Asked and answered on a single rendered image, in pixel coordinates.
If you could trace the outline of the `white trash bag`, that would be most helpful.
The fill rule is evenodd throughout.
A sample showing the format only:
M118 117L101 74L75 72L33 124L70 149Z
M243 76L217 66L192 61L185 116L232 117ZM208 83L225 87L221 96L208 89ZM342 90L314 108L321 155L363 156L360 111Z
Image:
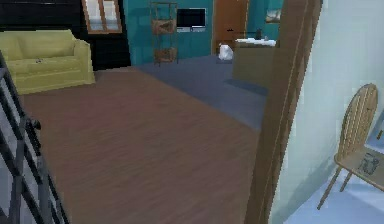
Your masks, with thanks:
M220 60L225 60L225 61L232 60L233 59L233 50L231 49L231 47L227 44L220 43L219 44L218 58Z

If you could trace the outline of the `yellow-green sofa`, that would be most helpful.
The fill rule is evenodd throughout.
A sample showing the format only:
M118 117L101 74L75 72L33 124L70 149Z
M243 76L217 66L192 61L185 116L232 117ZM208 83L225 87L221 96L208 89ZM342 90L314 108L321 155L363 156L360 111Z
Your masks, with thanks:
M95 82L90 44L70 30L3 31L0 52L19 94Z

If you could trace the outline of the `olive-brown counter with white top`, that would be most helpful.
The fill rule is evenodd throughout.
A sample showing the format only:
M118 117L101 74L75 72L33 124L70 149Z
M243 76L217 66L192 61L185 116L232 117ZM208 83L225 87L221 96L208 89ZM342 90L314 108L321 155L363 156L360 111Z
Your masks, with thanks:
M275 40L237 39L233 56L233 78L268 88L272 78Z

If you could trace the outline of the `brown open shelf stand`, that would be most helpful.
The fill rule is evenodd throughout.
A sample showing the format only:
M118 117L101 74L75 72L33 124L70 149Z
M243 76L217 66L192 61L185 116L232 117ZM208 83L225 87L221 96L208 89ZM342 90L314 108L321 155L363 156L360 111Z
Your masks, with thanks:
M177 9L176 2L151 0L149 3L153 61L158 66L179 61Z

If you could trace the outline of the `brown wooden open door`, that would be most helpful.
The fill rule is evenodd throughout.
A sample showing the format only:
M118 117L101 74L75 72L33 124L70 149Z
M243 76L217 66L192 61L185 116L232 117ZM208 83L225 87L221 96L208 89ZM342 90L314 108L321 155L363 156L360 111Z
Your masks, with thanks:
M322 0L285 0L244 224L268 224Z

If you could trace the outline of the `black television set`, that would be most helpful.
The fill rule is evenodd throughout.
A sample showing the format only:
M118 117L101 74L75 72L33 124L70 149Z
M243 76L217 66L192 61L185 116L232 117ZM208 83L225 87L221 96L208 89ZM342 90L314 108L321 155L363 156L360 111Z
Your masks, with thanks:
M177 10L177 31L203 32L206 29L205 8L180 8Z

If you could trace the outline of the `orange-brown room door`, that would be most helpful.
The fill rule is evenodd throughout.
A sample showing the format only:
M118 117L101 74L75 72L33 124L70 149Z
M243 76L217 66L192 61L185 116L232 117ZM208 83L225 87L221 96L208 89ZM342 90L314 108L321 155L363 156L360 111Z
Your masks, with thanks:
M219 53L219 44L235 46L235 40L245 36L249 0L214 0L212 53Z

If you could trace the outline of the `wooden framed window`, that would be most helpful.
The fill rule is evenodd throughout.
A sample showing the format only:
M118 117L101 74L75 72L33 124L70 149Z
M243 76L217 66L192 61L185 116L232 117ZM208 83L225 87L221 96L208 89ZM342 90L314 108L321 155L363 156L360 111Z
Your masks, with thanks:
M89 34L122 32L118 0L81 0Z

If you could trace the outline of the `wooden slat-back chair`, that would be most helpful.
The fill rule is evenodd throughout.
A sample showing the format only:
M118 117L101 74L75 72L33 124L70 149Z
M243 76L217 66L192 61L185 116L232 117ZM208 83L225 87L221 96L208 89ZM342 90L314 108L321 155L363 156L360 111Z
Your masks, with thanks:
M363 85L351 99L343 118L338 150L334 155L336 171L317 205L318 210L326 201L342 170L347 171L347 176L340 187L340 192L344 191L352 176L384 192L384 154L365 145L377 105L378 89L372 83ZM359 170L366 153L371 153L380 160L372 175Z

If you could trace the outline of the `black grid-pane door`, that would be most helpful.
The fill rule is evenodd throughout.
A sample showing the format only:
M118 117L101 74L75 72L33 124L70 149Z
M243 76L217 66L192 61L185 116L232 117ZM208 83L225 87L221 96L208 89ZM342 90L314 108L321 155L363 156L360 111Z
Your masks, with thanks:
M0 224L72 224L28 118L0 52Z

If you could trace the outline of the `grey patterned chair cushion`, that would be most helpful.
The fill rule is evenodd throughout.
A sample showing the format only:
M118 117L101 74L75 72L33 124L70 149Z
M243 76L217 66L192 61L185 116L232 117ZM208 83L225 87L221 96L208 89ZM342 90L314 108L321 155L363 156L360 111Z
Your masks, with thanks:
M373 154L366 153L364 158L361 160L359 170L367 175L372 175L378 167L380 160L377 159Z

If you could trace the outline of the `pale blue table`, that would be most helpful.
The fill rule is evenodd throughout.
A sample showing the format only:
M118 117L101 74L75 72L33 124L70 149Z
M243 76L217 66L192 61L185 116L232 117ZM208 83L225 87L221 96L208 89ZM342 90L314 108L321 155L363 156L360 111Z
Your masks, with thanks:
M381 112L365 145L384 154L384 110Z

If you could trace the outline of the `framed wall picture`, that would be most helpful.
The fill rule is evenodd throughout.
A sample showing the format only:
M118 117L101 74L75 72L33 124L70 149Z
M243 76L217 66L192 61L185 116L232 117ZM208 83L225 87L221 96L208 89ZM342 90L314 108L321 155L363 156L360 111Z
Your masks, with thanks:
M279 23L281 17L280 9L268 9L266 12L266 23Z

